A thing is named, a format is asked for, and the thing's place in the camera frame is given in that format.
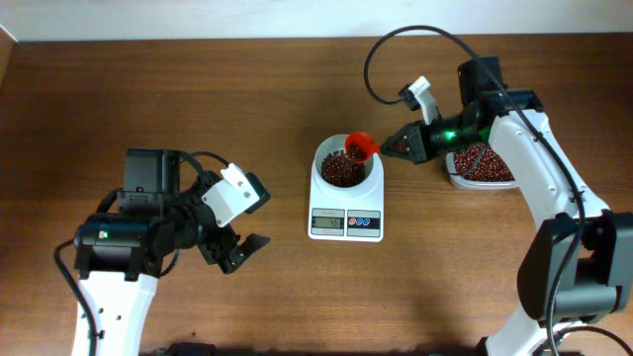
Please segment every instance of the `red scoop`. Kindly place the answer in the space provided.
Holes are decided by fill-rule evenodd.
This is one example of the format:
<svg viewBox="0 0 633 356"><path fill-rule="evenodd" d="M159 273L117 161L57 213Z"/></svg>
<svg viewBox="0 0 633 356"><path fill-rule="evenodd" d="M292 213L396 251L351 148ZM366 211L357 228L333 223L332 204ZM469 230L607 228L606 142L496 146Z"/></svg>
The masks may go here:
<svg viewBox="0 0 633 356"><path fill-rule="evenodd" d="M350 152L350 146L352 143L356 143L362 153L364 153L361 154L362 157L359 157L358 154L355 156L353 154L354 152ZM345 152L347 152L347 155L352 157L358 163L364 163L367 159L373 156L374 153L380 153L380 146L374 142L374 139L369 135L369 133L356 132L351 133L345 140Z"/></svg>

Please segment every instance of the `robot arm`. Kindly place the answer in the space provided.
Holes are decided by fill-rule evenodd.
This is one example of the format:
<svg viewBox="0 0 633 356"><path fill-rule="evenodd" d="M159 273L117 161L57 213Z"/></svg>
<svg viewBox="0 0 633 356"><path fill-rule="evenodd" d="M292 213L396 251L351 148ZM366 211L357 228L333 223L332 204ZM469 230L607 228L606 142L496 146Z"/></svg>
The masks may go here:
<svg viewBox="0 0 633 356"><path fill-rule="evenodd" d="M501 79L498 59L482 59ZM576 230L578 205L553 157L511 110L481 68L469 61L460 65L458 72L462 113L445 119L433 115L408 124L381 146L381 152L417 164L442 152L488 142L503 159L530 208L538 233L518 273L521 304L499 332L482 340L478 355L540 355L549 346L543 322L547 299L570 246L571 239L566 237ZM412 110L422 109L424 115L432 113L436 110L434 100L420 99L431 97L420 93L428 87L426 79L420 77L401 91L401 97ZM507 91L570 171L582 191L590 221L583 242L593 256L579 259L579 251L575 251L557 295L554 331L598 322L610 312L622 310L629 299L633 265L626 256L633 253L633 215L612 213L589 189L556 142L543 106L531 90ZM429 103L430 110L425 108Z"/></svg>
<svg viewBox="0 0 633 356"><path fill-rule="evenodd" d="M180 161L198 171L198 179L180 192ZM198 246L208 264L225 274L235 271L270 240L256 234L238 245L230 221L253 213L270 195L252 173L234 164L221 172L203 171L192 155L171 150L130 149L124 189L115 191L75 235L78 288L94 316L78 307L72 355L87 355L91 338L96 355L137 355L149 305L156 292L163 258ZM118 212L107 213L117 200Z"/></svg>

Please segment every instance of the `white scale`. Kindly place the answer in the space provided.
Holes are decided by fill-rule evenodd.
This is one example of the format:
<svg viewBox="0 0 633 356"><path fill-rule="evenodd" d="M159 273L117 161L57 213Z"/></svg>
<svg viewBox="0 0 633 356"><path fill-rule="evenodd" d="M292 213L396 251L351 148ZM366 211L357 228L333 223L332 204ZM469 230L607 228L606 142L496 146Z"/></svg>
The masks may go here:
<svg viewBox="0 0 633 356"><path fill-rule="evenodd" d="M385 224L385 180L378 154L365 162L365 180L350 188L335 187L320 176L323 160L345 149L347 134L326 139L316 150L310 185L308 236L313 239L379 242Z"/></svg>

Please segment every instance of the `red beans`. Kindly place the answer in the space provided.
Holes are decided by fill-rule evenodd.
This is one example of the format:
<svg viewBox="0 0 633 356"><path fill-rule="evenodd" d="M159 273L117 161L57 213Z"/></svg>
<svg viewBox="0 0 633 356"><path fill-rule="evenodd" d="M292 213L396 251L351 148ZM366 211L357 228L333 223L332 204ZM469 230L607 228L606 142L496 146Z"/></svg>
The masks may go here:
<svg viewBox="0 0 633 356"><path fill-rule="evenodd" d="M320 176L331 185L349 188L365 180L365 165L356 163L344 150L338 150L323 160Z"/></svg>
<svg viewBox="0 0 633 356"><path fill-rule="evenodd" d="M454 153L455 170L457 172L467 171L482 147L480 144L472 145L463 152ZM464 178L478 182L509 182L514 180L510 170L492 148L488 148L477 167Z"/></svg>

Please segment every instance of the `wood grain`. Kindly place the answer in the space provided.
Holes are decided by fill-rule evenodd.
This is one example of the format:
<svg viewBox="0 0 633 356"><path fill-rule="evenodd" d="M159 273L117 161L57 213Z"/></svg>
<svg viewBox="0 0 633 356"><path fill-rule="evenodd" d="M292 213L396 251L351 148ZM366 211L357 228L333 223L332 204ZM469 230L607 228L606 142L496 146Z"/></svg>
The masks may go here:
<svg viewBox="0 0 633 356"><path fill-rule="evenodd" d="M0 87L2 87L2 81L11 60L14 45L13 38L0 27Z"/></svg>
<svg viewBox="0 0 633 356"><path fill-rule="evenodd" d="M0 95L0 354L70 353L76 303L52 251L121 186L128 147L215 151L273 196L235 221L238 232L273 238L239 271L224 276L192 249L160 281L143 351L173 341L431 350L499 329L517 306L516 272L535 233L517 191L458 191L439 160L385 159L385 239L307 237L318 144L355 130L386 137L419 118L367 94L362 65L374 40L17 44ZM465 40L501 56L510 86L538 93L587 183L614 211L631 211L633 36ZM372 81L394 96L423 74L448 115L461 109L465 60L438 37L398 38L377 53ZM193 171L183 175L185 186ZM64 256L71 264L74 253ZM633 342L632 308L601 325ZM622 354L593 335L564 348Z"/></svg>

